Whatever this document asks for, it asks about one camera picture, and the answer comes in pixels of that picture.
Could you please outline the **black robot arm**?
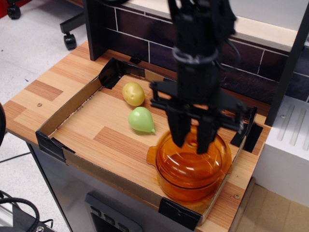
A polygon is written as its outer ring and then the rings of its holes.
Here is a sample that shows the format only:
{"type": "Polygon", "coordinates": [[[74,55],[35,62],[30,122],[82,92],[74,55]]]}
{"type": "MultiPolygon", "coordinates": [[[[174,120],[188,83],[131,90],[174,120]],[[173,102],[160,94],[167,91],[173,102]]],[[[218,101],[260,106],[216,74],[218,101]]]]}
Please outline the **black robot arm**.
{"type": "Polygon", "coordinates": [[[176,29],[177,81],[153,81],[151,102],[166,111],[178,147],[197,120],[197,153],[203,154],[219,128],[243,130],[245,104],[220,87],[221,47],[235,33],[236,16],[226,0],[170,0],[169,10],[176,29]]]}

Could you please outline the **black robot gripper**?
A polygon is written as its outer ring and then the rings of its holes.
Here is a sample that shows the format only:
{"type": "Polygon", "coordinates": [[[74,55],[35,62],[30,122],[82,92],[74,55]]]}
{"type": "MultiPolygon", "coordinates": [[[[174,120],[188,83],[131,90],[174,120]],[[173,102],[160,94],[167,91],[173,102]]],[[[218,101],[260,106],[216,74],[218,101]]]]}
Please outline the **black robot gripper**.
{"type": "Polygon", "coordinates": [[[191,130],[191,120],[198,120],[197,153],[206,153],[220,127],[242,132],[243,102],[220,88],[218,51],[210,56],[192,56],[175,48],[177,81],[153,81],[152,106],[164,109],[172,140],[182,147],[191,130]]]}

